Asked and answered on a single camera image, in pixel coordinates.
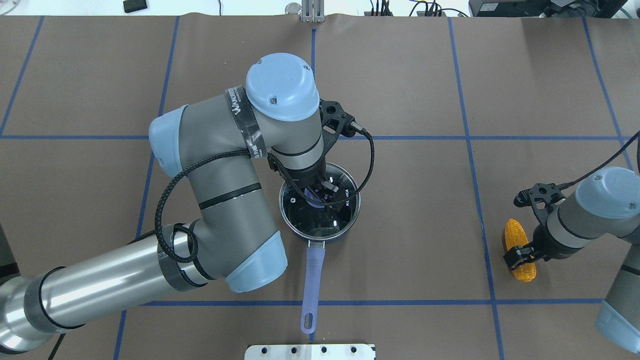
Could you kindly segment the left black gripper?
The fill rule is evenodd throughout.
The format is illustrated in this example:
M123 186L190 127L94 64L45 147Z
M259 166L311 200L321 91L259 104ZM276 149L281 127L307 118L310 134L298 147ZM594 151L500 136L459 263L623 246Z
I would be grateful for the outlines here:
M339 192L339 182L336 182L333 177L327 178L326 169L326 159L319 159L313 165L300 170L286 168L286 173L290 177L287 182L298 189L304 189L304 195L314 202L329 203L333 201L333 194Z

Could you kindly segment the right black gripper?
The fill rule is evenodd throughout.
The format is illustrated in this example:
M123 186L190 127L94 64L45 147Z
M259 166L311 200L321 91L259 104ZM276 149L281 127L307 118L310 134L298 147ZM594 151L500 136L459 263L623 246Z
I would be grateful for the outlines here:
M530 243L509 249L503 255L503 259L509 271L514 271L522 265L530 264L532 259L535 261L567 259L568 252L569 248L558 242L545 225L538 225L533 232L533 240Z

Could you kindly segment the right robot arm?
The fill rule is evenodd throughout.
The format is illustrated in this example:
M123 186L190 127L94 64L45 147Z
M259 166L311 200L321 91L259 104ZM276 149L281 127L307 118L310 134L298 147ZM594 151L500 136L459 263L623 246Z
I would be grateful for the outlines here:
M640 348L640 246L638 174L608 166L581 180L565 197L567 185L537 183L519 192L514 205L531 207L538 226L532 241L517 241L514 222L505 228L503 259L510 271L537 260L566 259L609 234L630 244L595 321L611 342L638 354Z

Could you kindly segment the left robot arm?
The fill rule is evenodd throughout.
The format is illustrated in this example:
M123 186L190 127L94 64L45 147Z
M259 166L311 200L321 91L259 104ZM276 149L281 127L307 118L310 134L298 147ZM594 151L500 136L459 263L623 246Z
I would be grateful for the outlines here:
M2 235L2 357L208 281L242 293L276 280L288 260L253 159L270 159L295 187L322 183L330 144L321 104L303 59L265 55L245 85L151 122L151 150L171 177L151 233L34 278L21 276Z

